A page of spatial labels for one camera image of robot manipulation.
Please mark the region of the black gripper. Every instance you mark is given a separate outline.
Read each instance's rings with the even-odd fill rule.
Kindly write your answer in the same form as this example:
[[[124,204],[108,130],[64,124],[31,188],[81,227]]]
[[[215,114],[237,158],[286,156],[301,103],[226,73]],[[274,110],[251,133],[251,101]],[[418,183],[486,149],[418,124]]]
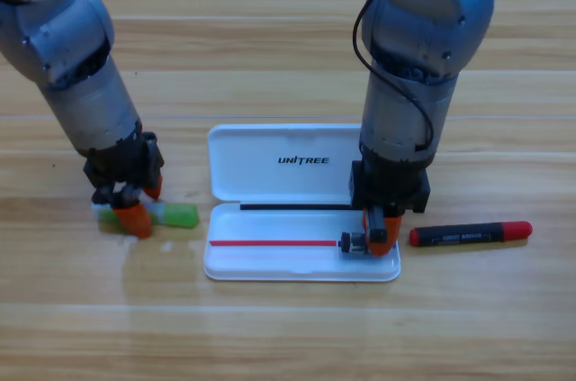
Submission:
[[[430,196],[427,168],[432,157],[393,161],[364,147],[360,152],[362,157],[354,160],[351,167],[350,205],[353,209],[364,210],[368,252],[383,257],[397,243],[401,216],[406,211],[426,211]]]
[[[129,235],[147,239],[152,234],[149,211],[140,192],[153,200],[161,196],[165,161],[154,132],[135,131],[111,148],[90,149],[84,172],[94,187],[93,204],[108,204]]]

